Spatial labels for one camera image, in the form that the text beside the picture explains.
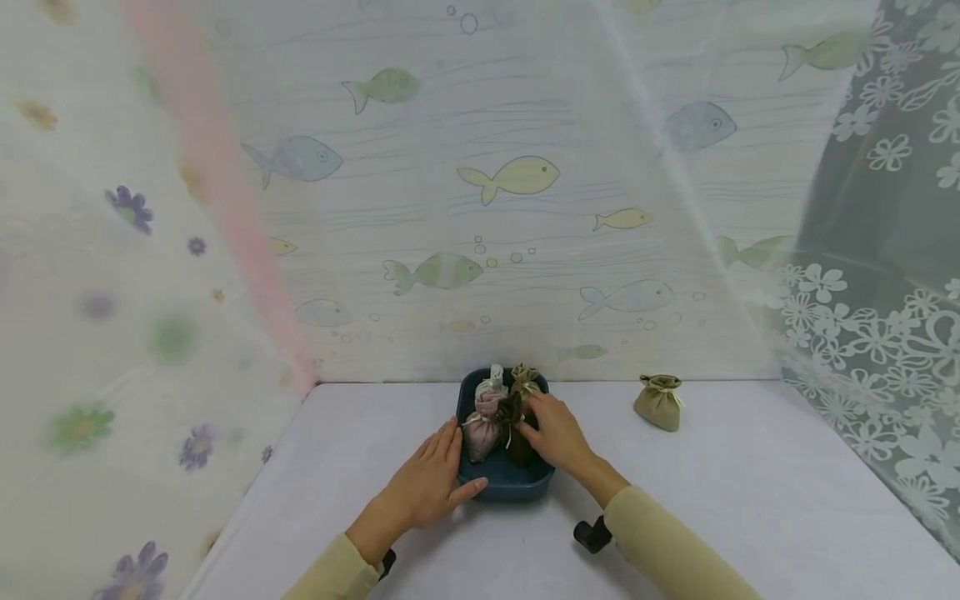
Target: flower-patterned fabric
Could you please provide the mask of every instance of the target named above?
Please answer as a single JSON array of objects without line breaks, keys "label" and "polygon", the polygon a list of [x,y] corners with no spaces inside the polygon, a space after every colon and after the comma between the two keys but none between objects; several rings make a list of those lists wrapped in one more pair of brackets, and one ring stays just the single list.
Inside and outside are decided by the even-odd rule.
[{"label": "flower-patterned fabric", "polygon": [[176,598],[300,397],[113,3],[0,18],[0,597]]},{"label": "flower-patterned fabric", "polygon": [[756,305],[787,381],[960,561],[960,6],[885,0],[871,31]]}]

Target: white tabletop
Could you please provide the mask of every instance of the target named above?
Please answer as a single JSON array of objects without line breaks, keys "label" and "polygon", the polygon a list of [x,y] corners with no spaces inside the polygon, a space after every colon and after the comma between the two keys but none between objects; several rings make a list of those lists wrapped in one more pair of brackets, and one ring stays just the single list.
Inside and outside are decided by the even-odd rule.
[{"label": "white tabletop", "polygon": [[[457,384],[314,390],[184,595],[279,598],[432,430]],[[767,600],[955,600],[960,567],[784,384],[685,383],[680,432],[637,417],[640,385],[551,383],[594,449]],[[597,507],[565,474],[521,506],[470,504],[408,534],[371,598],[660,598],[611,544],[572,539]]]}]

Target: pink fabric strip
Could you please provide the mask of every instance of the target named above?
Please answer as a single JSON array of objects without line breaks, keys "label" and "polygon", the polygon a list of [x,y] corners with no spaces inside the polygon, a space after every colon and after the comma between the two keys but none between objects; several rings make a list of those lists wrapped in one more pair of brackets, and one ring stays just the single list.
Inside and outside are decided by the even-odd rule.
[{"label": "pink fabric strip", "polygon": [[270,251],[259,201],[241,171],[240,146],[204,36],[182,0],[123,0],[123,6],[164,106],[180,122],[183,153],[202,174],[211,215],[240,277],[277,352],[295,366],[296,389],[306,396],[314,385],[309,350]]}]

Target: pink sachet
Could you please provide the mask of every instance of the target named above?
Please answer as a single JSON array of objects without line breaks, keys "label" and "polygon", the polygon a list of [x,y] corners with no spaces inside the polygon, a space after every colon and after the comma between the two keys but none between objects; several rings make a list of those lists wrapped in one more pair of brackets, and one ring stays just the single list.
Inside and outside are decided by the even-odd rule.
[{"label": "pink sachet", "polygon": [[472,463],[483,462],[500,439],[500,427],[493,422],[493,415],[500,400],[507,397],[503,387],[503,368],[493,365],[491,378],[477,386],[473,398],[473,413],[464,422],[464,443],[467,458]]}]

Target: blue tray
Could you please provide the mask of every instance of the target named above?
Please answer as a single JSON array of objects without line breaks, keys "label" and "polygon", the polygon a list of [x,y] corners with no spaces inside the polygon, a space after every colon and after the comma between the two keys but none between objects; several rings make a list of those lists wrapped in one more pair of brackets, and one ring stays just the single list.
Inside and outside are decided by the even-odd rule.
[{"label": "blue tray", "polygon": [[[504,368],[503,383],[508,388],[514,383],[511,369]],[[490,377],[490,369],[478,369],[464,377],[460,384],[460,401],[457,402],[457,422],[463,424],[473,412],[473,395],[477,386]],[[537,384],[548,392],[546,379],[537,377]],[[472,463],[467,458],[467,443],[460,452],[460,467],[457,479],[461,484],[477,477],[486,477],[487,487],[475,499],[483,502],[533,502],[546,494],[547,484],[553,476],[554,468],[548,465],[536,452],[529,467],[520,468],[510,460],[503,444],[498,444],[490,456],[482,463]]]}]

